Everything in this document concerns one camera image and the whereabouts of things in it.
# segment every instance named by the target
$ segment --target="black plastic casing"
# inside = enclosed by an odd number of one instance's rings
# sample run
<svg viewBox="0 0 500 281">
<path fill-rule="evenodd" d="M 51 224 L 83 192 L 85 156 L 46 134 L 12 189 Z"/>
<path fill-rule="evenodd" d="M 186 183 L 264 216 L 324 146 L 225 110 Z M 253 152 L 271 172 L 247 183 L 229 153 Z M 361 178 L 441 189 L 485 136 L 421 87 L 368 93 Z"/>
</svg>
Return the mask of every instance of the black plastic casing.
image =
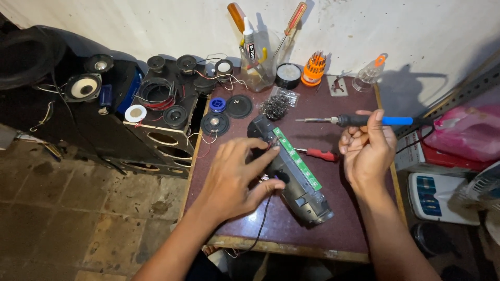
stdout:
<svg viewBox="0 0 500 281">
<path fill-rule="evenodd" d="M 270 143 L 276 138 L 273 132 L 274 128 L 276 127 L 271 121 L 261 114 L 250 122 L 246 134 L 249 138 L 259 138 Z M 281 192 L 281 196 L 291 210 L 303 222 L 310 225 L 318 225 L 332 218 L 334 213 L 325 196 L 320 191 L 314 190 L 282 144 L 278 143 L 281 150 L 278 156 L 266 167 L 265 173 L 269 178 L 277 177 L 285 182 L 286 186 Z M 252 149 L 254 159 L 265 152 L 265 150 L 258 148 Z"/>
</svg>

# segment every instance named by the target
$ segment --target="orange screwdriver bit holder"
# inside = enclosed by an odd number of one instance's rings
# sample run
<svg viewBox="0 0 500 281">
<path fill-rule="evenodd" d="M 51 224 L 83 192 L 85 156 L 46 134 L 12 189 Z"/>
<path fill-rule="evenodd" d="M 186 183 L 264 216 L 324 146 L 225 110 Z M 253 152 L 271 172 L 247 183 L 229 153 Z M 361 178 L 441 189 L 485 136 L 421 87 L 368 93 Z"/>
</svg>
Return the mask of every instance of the orange screwdriver bit holder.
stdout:
<svg viewBox="0 0 500 281">
<path fill-rule="evenodd" d="M 327 56 L 323 51 L 315 52 L 304 66 L 304 71 L 300 80 L 308 87 L 314 87 L 321 83 L 321 77 L 325 73 Z"/>
</svg>

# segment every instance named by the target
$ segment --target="white wall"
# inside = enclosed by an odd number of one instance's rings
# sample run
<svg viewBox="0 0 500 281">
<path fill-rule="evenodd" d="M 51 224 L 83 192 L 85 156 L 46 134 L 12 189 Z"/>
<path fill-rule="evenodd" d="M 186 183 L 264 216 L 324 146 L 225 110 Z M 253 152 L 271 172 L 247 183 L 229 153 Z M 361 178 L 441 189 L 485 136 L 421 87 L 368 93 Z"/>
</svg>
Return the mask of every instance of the white wall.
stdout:
<svg viewBox="0 0 500 281">
<path fill-rule="evenodd" d="M 0 0 L 0 12 L 22 28 L 45 25 L 67 30 L 141 61 L 157 54 L 206 58 L 223 53 L 239 58 L 240 35 L 226 8 L 230 2 Z M 238 4 L 254 26 L 263 24 L 282 36 L 298 1 Z M 379 54 L 388 53 L 380 91 L 392 115 L 422 113 L 500 48 L 498 0 L 308 0 L 307 4 L 291 62 L 303 65 L 314 51 L 324 50 L 331 53 L 329 74 L 355 74 Z"/>
</svg>

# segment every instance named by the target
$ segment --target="table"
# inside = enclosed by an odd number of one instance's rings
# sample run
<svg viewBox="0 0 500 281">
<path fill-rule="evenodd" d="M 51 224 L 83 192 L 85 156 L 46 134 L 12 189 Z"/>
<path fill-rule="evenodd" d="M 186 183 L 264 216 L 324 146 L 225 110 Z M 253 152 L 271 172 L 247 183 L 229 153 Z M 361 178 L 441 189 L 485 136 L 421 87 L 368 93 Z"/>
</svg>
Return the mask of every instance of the table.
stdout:
<svg viewBox="0 0 500 281">
<path fill-rule="evenodd" d="M 346 77 L 348 97 L 332 97 L 328 89 L 326 77 L 319 88 L 309 88 L 300 84 L 294 91 L 300 94 L 297 106 L 290 107 L 288 114 L 274 124 L 288 138 L 295 148 L 316 148 L 339 153 L 338 141 L 343 128 L 328 123 L 300 123 L 295 119 L 307 117 L 331 117 L 341 113 L 354 113 L 356 110 L 375 110 L 381 108 L 378 88 L 372 92 L 361 93 L 352 86 L 353 77 Z M 200 193 L 210 164 L 220 144 L 236 137 L 247 136 L 247 126 L 259 114 L 259 105 L 269 96 L 271 89 L 253 93 L 243 85 L 234 84 L 234 90 L 229 91 L 217 87 L 211 97 L 229 99 L 233 95 L 245 94 L 253 102 L 252 113 L 244 119 L 230 118 L 230 129 L 218 137 L 211 145 L 198 139 L 194 156 L 204 156 L 193 159 L 188 178 L 183 206 L 179 215 L 182 219 L 185 211 L 193 204 Z M 255 251 L 282 253 L 290 255 L 309 256 L 332 260 L 368 263 L 368 242 L 365 236 L 361 215 L 356 198 L 343 175 L 342 161 L 326 162 L 319 158 L 301 155 L 303 161 L 316 176 L 323 188 L 321 192 L 328 200 L 335 216 L 323 224 L 312 228 L 301 226 L 287 209 L 278 195 L 271 198 L 259 242 L 253 248 Z M 403 201 L 399 189 L 394 164 L 386 174 L 387 189 L 397 203 L 401 219 L 406 224 Z M 262 223 L 266 200 L 257 210 L 242 218 L 234 219 L 221 225 L 208 241 L 209 245 L 224 248 L 247 249 L 251 246 Z"/>
</svg>

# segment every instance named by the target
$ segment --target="blue spool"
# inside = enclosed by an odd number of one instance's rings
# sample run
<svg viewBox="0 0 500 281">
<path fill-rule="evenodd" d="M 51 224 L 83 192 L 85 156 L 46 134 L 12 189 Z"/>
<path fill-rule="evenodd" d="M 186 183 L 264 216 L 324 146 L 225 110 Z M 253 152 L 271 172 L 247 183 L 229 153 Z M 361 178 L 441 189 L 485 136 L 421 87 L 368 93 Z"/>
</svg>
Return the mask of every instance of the blue spool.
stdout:
<svg viewBox="0 0 500 281">
<path fill-rule="evenodd" d="M 210 100 L 210 109 L 213 112 L 221 113 L 226 109 L 226 101 L 221 97 L 212 98 Z"/>
</svg>

